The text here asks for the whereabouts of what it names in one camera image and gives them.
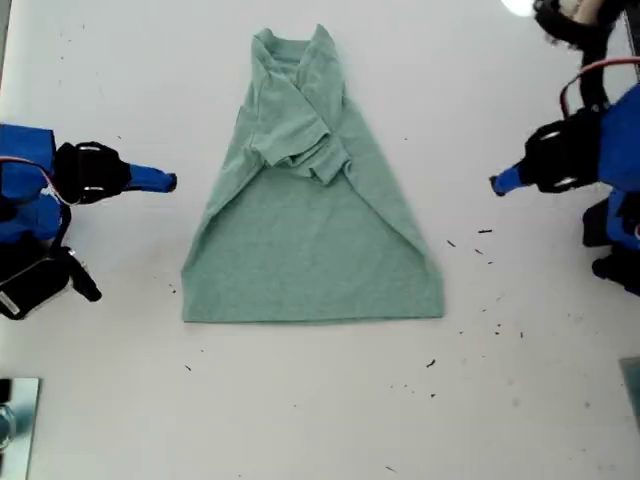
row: white table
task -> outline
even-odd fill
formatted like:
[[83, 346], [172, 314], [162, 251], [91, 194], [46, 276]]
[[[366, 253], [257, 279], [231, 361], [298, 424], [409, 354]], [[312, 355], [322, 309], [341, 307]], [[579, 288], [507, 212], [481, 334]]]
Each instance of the white table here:
[[[251, 35], [317, 22], [442, 267], [446, 318], [185, 325], [179, 269]], [[612, 50], [629, 54], [624, 28]], [[640, 354], [640, 300], [580, 246], [606, 189], [499, 199], [487, 181], [560, 117], [578, 62], [499, 0], [14, 1], [0, 121], [179, 177], [172, 195], [75, 209], [68, 243], [100, 303], [68, 293], [0, 321], [0, 376], [43, 379], [30, 478], [639, 478], [618, 360]], [[607, 81], [618, 95], [634, 72]]]

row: shirt sleeve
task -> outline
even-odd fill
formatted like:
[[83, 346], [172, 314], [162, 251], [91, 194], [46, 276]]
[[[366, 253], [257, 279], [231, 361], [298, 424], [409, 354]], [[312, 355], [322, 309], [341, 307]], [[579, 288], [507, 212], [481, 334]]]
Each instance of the shirt sleeve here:
[[257, 117], [252, 147], [270, 167], [286, 163], [328, 183], [348, 160], [339, 137], [286, 78], [270, 75], [265, 79]]

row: green t-shirt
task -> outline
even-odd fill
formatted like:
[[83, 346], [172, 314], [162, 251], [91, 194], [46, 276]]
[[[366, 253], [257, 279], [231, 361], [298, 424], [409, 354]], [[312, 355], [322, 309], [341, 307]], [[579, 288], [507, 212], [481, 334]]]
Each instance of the green t-shirt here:
[[442, 281], [347, 98], [335, 45], [254, 37], [253, 75], [183, 269], [187, 322], [443, 315]]

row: light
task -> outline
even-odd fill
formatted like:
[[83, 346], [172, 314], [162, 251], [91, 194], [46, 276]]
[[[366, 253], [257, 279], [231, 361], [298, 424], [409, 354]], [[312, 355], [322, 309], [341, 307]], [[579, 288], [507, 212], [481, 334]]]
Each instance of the light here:
[[507, 9], [519, 17], [533, 15], [533, 0], [502, 0]]

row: red cable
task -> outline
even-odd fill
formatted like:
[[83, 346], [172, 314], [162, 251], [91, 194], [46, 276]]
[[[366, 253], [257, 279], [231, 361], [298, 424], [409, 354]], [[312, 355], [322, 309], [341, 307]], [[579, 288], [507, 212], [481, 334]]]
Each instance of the red cable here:
[[20, 157], [8, 157], [8, 156], [4, 156], [4, 155], [0, 155], [0, 163], [21, 163], [23, 165], [30, 165], [32, 167], [36, 167], [38, 170], [40, 170], [40, 173], [42, 174], [42, 176], [44, 177], [44, 179], [47, 181], [47, 183], [49, 184], [49, 188], [51, 188], [51, 191], [53, 192], [53, 194], [56, 196], [56, 198], [64, 203], [65, 205], [68, 206], [73, 206], [73, 203], [69, 203], [67, 202], [62, 195], [60, 194], [60, 192], [58, 191], [58, 189], [56, 188], [55, 184], [53, 183], [53, 179], [51, 178], [51, 176], [49, 175], [49, 172], [47, 172], [45, 170], [45, 168], [42, 165], [38, 165], [35, 162], [32, 162], [31, 160], [27, 160], [26, 158], [20, 158]]
[[560, 108], [562, 109], [562, 115], [565, 119], [571, 116], [571, 111], [569, 110], [569, 104], [567, 102], [567, 91], [569, 90], [569, 87], [576, 83], [585, 73], [599, 68], [610, 67], [612, 65], [640, 65], [640, 57], [622, 57], [600, 60], [599, 62], [594, 62], [580, 70], [580, 72], [573, 77], [573, 79], [567, 83], [560, 92]]

